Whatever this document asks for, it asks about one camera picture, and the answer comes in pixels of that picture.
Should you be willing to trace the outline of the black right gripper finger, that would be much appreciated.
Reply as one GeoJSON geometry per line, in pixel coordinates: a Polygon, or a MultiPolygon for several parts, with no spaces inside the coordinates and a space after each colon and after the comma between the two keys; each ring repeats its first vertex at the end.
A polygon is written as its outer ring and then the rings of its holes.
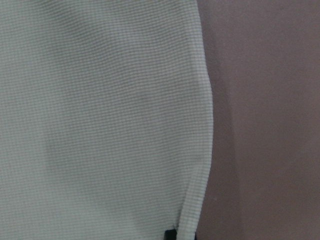
{"type": "Polygon", "coordinates": [[[164,232],[164,240],[176,240],[177,239],[177,230],[170,229],[164,232]]]}

